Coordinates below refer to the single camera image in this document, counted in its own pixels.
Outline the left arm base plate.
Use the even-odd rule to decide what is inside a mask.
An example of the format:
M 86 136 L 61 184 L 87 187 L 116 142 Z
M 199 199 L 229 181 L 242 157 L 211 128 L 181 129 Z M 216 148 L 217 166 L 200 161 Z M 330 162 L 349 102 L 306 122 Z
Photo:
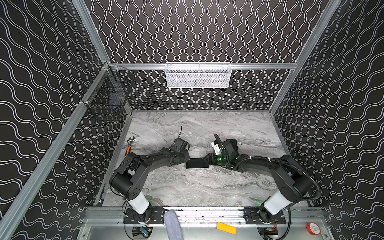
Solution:
M 162 225 L 166 210 L 162 207 L 149 207 L 143 214 L 139 214 L 133 209 L 126 209 L 124 213 L 124 224 L 131 225 Z

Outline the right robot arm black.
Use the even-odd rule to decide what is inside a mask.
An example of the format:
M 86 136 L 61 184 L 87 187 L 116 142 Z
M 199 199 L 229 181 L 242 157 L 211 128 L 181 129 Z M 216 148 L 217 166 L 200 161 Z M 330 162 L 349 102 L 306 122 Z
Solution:
M 289 155 L 280 158 L 240 154 L 234 139 L 212 142 L 213 153 L 203 157 L 205 166 L 219 166 L 240 173 L 259 173 L 273 178 L 277 190 L 259 207 L 259 216 L 266 222 L 283 209 L 300 201 L 320 198 L 320 185 Z

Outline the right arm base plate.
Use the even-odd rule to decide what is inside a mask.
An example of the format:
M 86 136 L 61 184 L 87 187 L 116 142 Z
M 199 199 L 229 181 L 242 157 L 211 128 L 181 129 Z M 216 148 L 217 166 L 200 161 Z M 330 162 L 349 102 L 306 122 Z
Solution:
M 272 215 L 264 208 L 260 210 L 259 207 L 245 207 L 243 213 L 247 225 L 285 225 L 287 223 L 283 211 Z

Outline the black phone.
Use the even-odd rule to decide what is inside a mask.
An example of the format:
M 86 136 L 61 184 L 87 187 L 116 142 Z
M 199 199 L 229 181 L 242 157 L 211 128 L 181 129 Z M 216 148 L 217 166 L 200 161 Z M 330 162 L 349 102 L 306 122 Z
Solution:
M 209 168 L 209 161 L 203 158 L 193 158 L 186 162 L 187 169 Z

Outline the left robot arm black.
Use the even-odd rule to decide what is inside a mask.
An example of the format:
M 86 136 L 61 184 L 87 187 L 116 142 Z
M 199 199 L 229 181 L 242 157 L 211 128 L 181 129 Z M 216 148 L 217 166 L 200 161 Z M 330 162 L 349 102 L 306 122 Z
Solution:
M 150 155 L 127 154 L 122 163 L 116 167 L 110 178 L 110 187 L 129 203 L 139 215 L 150 207 L 149 201 L 142 193 L 144 184 L 151 171 L 161 167 L 172 167 L 190 160 L 190 144 L 176 138 L 168 148 Z

